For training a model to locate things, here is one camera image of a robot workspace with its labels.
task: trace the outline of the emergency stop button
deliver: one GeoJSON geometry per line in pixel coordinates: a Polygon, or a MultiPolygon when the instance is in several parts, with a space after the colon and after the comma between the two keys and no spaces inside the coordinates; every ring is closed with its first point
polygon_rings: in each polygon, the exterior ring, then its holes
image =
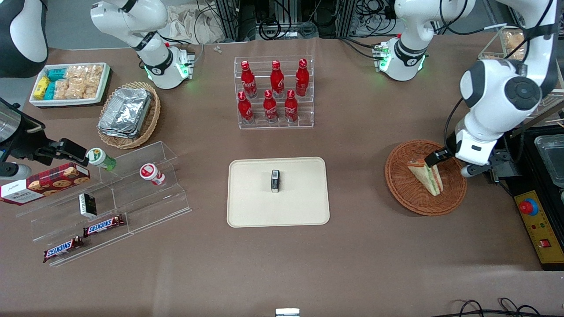
{"type": "Polygon", "coordinates": [[[535,200],[527,198],[519,204],[519,210],[526,215],[536,215],[539,213],[539,206],[535,200]]]}

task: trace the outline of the aluminum foil container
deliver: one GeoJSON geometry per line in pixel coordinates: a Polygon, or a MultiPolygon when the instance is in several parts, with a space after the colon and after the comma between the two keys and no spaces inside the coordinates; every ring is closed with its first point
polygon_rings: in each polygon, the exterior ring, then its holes
{"type": "Polygon", "coordinates": [[[151,93],[145,89],[120,88],[113,94],[98,129],[106,135],[136,138],[151,103],[151,93]]]}

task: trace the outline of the brown table surface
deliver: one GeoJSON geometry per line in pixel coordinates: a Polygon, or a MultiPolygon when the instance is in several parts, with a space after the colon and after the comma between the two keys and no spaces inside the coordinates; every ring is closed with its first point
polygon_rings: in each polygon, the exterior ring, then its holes
{"type": "MultiPolygon", "coordinates": [[[[497,298],[561,314],[564,273],[542,272],[514,202],[485,177],[469,180],[453,213],[421,217],[401,207],[384,180],[400,142],[440,142],[458,84],[492,34],[437,36],[409,82],[374,72],[337,40],[253,41],[207,46],[194,79],[159,90],[162,113],[147,144],[178,155],[192,212],[59,268],[41,263],[31,217],[0,213],[2,316],[430,316],[457,300],[499,309],[497,298]],[[313,53],[313,129],[240,131],[233,58],[313,53]],[[227,170],[237,159],[320,156],[327,163],[331,219],[322,226],[231,228],[227,170]]],[[[104,61],[110,91],[147,81],[130,49],[52,50],[49,63],[104,61]]],[[[25,110],[50,138],[71,138],[112,156],[96,133],[100,107],[25,110]]],[[[452,123],[466,113],[459,109],[452,123]]],[[[44,166],[32,164],[36,171],[44,166]]]]}

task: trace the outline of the yellow snack package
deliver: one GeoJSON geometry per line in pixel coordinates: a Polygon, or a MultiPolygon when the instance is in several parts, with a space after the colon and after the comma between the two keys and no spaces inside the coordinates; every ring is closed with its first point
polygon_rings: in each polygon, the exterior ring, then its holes
{"type": "Polygon", "coordinates": [[[43,100],[45,97],[45,91],[47,91],[47,87],[49,87],[50,83],[51,81],[47,78],[47,76],[41,77],[36,88],[33,90],[33,96],[36,99],[43,100]]]}

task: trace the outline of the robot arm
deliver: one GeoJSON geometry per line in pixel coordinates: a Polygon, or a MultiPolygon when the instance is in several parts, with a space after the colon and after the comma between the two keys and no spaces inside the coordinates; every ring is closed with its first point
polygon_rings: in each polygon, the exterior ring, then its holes
{"type": "Polygon", "coordinates": [[[160,0],[100,1],[92,5],[90,17],[101,32],[137,51],[157,87],[172,89],[188,78],[186,51],[167,47],[157,33],[169,18],[160,0]]]}
{"type": "Polygon", "coordinates": [[[43,68],[46,12],[41,0],[0,1],[0,77],[33,77],[43,68]]]}
{"type": "Polygon", "coordinates": [[[414,78],[433,39],[431,21],[440,20],[439,6],[442,6],[445,21],[452,21],[468,16],[474,4],[475,0],[396,0],[396,16],[403,20],[406,29],[401,37],[382,42],[375,48],[381,59],[378,70],[397,81],[414,78]]]}
{"type": "MultiPolygon", "coordinates": [[[[0,77],[33,77],[43,69],[46,11],[42,0],[0,1],[0,77]]],[[[0,98],[0,179],[25,179],[31,174],[26,165],[7,163],[9,155],[45,165],[53,159],[88,165],[85,148],[68,139],[48,139],[45,125],[18,108],[0,98]]]]}
{"type": "Polygon", "coordinates": [[[429,166],[456,156],[469,163],[462,171],[467,177],[488,170],[496,162],[492,151],[497,140],[523,122],[556,85],[560,1],[498,1],[525,18],[525,61],[479,60],[464,73],[460,92],[470,112],[456,125],[447,147],[426,158],[429,166]]]}

